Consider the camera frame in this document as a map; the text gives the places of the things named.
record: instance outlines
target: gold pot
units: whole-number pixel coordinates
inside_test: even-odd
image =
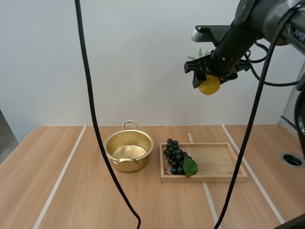
[[[125,129],[126,123],[134,123],[134,129]],[[138,130],[135,121],[125,121],[122,130],[110,135],[104,145],[113,167],[123,172],[133,172],[147,164],[153,150],[153,139]]]

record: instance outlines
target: wooden table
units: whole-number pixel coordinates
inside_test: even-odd
[[[103,139],[120,130],[101,127]],[[148,165],[116,171],[143,229],[211,229],[229,184],[161,184],[159,143],[228,142],[238,150],[245,126],[140,126],[155,141]],[[222,229],[274,228],[305,213],[305,169],[280,153],[301,154],[298,140],[277,125],[253,128],[244,168]],[[116,189],[91,126],[45,126],[32,131],[0,166],[0,228],[135,229],[136,218]]]

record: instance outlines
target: wooden tray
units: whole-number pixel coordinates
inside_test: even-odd
[[[161,183],[216,183],[230,182],[237,156],[228,143],[180,143],[198,165],[198,172],[192,177],[172,175],[172,166],[163,150],[167,144],[160,144]],[[241,166],[236,182],[246,182],[248,176]]]

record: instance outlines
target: grape bunch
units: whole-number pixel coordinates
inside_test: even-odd
[[[185,175],[183,163],[184,157],[188,155],[179,148],[178,141],[173,141],[171,138],[167,139],[167,149],[163,153],[169,158],[168,163],[173,166],[171,173]]]

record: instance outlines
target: green leaf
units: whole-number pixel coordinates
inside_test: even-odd
[[[185,174],[188,177],[191,177],[192,175],[195,175],[198,171],[198,165],[195,161],[190,159],[188,156],[184,157],[184,163],[183,163],[183,169]]]
[[[202,51],[201,51],[201,48],[200,48],[200,50],[199,50],[199,58],[201,58],[201,57],[203,57],[203,55],[202,55]]]
[[[187,56],[187,58],[190,58],[192,61],[196,60],[196,58],[192,56]]]

